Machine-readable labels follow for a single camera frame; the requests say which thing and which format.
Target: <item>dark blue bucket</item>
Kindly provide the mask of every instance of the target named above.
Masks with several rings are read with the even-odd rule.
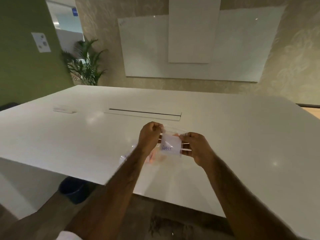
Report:
[[[59,185],[59,192],[68,197],[73,204],[84,202],[90,195],[88,182],[75,177],[66,177]]]

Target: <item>beige patterned wallpaper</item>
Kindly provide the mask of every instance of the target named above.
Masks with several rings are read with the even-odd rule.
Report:
[[[221,10],[287,5],[260,82],[126,77],[117,18],[168,14],[169,0],[75,0],[84,35],[97,38],[103,86],[264,94],[320,105],[320,0],[221,0]]]

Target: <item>white shirt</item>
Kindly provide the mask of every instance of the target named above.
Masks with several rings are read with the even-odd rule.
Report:
[[[66,231],[62,231],[57,240],[82,240],[81,238],[79,238],[76,234],[74,234],[73,232],[66,232]]]

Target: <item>person's right arm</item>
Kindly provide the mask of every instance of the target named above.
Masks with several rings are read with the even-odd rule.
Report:
[[[226,218],[239,240],[297,240],[298,237],[262,204],[211,149],[203,135],[181,135],[181,153],[194,158],[206,172]]]

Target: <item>person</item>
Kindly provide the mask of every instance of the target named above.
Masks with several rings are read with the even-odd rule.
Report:
[[[58,240],[114,240],[129,204],[146,157],[160,143],[163,125],[150,122],[143,126],[136,148],[104,186],[102,193],[91,199],[75,215]],[[194,158],[203,168],[222,206],[226,218],[239,240],[293,240],[298,237],[264,206],[241,183],[219,158],[206,138],[189,132],[180,136],[181,153]]]

